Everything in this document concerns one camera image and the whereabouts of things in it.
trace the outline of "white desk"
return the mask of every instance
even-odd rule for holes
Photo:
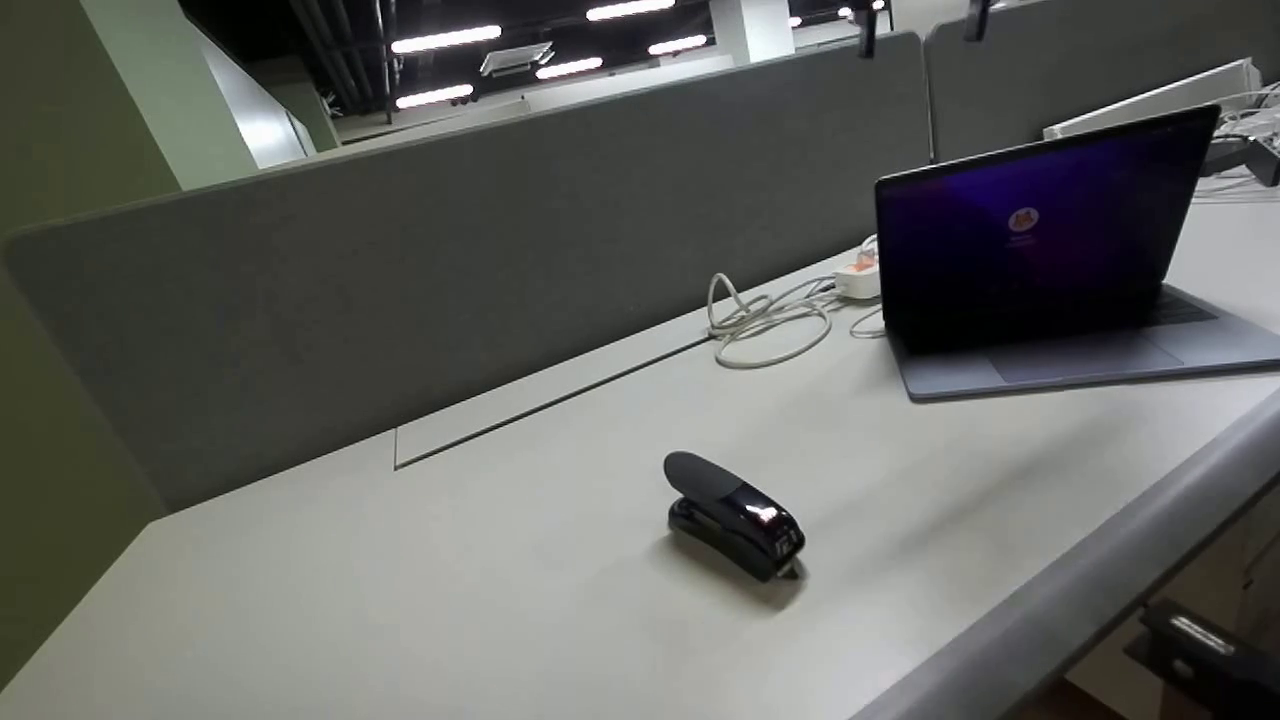
[[[1176,281],[1280,326],[1273,229],[1273,193],[1203,201]],[[0,720],[829,720],[899,682],[895,710],[940,646],[1280,386],[1269,370],[907,404],[888,348],[849,341],[849,319],[771,370],[690,348],[403,470],[395,443],[455,423],[168,516]],[[677,549],[670,449],[781,496],[808,580],[759,590]]]

